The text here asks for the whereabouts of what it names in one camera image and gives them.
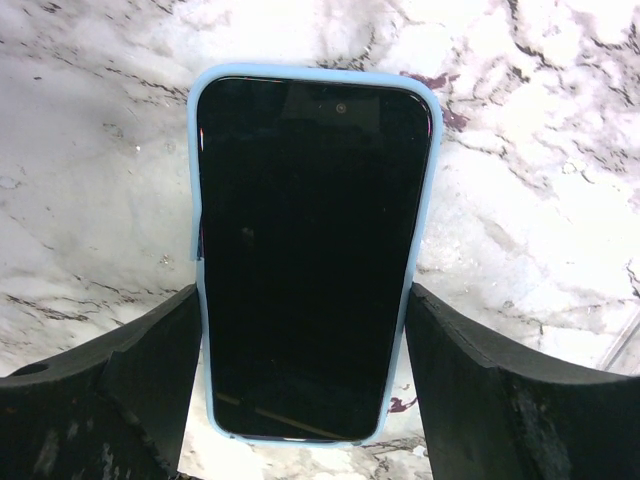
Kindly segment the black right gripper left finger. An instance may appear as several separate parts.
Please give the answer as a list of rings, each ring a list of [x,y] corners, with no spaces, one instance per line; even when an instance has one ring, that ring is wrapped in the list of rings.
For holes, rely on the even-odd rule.
[[[4,479],[174,479],[201,342],[190,285],[1,380]]]

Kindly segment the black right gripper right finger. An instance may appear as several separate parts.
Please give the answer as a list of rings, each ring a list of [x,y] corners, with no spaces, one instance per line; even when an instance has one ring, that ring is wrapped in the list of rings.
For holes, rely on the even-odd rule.
[[[638,477],[637,378],[530,349],[420,285],[405,331],[435,479]]]

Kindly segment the blue cased phone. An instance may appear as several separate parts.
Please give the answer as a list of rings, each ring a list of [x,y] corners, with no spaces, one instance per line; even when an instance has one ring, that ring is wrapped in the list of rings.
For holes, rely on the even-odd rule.
[[[443,115],[402,74],[223,64],[187,103],[211,425],[358,445],[383,428]]]

